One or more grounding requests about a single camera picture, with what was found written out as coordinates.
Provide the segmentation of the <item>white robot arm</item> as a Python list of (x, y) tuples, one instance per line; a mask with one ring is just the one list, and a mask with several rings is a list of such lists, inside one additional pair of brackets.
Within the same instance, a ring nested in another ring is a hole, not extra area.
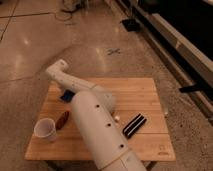
[(71, 100), (73, 120), (99, 171), (147, 171), (129, 146), (112, 117), (116, 98), (104, 87), (69, 75), (62, 59), (46, 69), (46, 74), (65, 90)]

